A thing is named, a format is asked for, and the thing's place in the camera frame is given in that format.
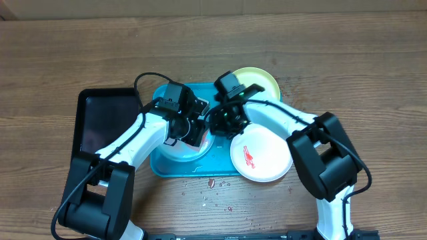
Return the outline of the light blue plate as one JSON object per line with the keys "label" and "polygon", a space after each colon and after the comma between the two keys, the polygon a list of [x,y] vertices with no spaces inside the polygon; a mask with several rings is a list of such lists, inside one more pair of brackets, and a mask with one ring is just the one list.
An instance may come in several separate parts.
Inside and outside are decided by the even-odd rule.
{"label": "light blue plate", "polygon": [[166,159],[176,162],[189,162],[203,157],[213,145],[215,137],[207,130],[202,138],[199,147],[194,147],[180,140],[168,139],[155,150]]}

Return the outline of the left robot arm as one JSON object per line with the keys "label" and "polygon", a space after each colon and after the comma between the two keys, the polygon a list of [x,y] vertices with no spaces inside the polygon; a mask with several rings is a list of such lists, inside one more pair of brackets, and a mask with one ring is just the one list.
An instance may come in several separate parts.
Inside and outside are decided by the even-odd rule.
{"label": "left robot arm", "polygon": [[208,109],[208,101],[197,97],[158,97],[108,146],[76,154],[51,222],[52,236],[59,238],[56,226],[62,225],[85,239],[146,239],[130,219],[135,172],[168,139],[199,146],[205,132],[201,117]]}

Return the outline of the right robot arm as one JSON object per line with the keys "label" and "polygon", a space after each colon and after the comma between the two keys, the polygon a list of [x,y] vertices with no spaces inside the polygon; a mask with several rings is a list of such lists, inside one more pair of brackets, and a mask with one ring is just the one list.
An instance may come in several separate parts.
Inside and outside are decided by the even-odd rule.
{"label": "right robot arm", "polygon": [[298,111],[272,99],[259,85],[215,85],[219,105],[207,114],[214,135],[232,140],[230,157],[244,177],[274,181],[294,166],[316,199],[317,234],[322,239],[355,239],[350,217],[357,174],[368,172],[338,118]]}

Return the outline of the black tray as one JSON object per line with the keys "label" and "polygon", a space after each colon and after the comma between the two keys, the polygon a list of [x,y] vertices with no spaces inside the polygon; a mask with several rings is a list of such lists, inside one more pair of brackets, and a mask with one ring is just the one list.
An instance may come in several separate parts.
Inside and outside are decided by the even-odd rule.
{"label": "black tray", "polygon": [[94,153],[134,124],[139,107],[132,88],[84,89],[79,93],[71,154]]}

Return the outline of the white plate with red stain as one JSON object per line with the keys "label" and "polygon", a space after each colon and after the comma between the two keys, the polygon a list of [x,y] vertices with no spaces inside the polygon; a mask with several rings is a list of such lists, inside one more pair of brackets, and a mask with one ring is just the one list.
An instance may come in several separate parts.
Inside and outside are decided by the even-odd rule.
{"label": "white plate with red stain", "polygon": [[254,123],[232,139],[230,157],[243,177],[260,183],[283,177],[292,166],[292,156],[286,141],[266,127]]}

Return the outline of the yellow-green plate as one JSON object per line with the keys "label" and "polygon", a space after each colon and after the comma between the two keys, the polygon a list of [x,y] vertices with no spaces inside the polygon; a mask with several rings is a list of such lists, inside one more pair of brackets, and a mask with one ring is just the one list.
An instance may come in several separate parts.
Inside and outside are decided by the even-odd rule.
{"label": "yellow-green plate", "polygon": [[282,100],[279,85],[276,79],[267,71],[257,67],[244,67],[235,70],[233,74],[236,76],[240,84],[249,87],[252,84],[263,87],[274,99]]}

